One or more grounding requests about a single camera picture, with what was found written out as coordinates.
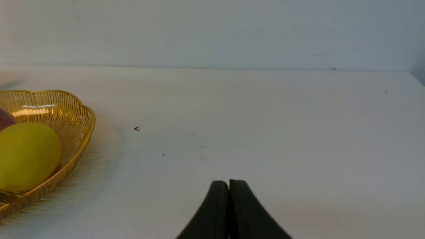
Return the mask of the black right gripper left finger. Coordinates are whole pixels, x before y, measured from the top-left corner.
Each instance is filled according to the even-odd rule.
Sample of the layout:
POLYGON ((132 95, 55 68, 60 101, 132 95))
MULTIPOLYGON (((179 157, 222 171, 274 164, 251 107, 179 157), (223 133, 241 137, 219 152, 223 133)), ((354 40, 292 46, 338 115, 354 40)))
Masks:
POLYGON ((228 239, 227 204, 229 188, 213 181, 197 212, 177 236, 178 239, 228 239))

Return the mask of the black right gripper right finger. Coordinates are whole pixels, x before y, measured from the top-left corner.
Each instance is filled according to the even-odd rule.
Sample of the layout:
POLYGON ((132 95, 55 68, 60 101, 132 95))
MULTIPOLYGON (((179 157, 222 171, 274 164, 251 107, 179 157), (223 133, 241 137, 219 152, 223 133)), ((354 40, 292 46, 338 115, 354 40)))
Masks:
POLYGON ((229 237, 231 239, 291 239, 261 205, 248 183, 230 180, 229 237))

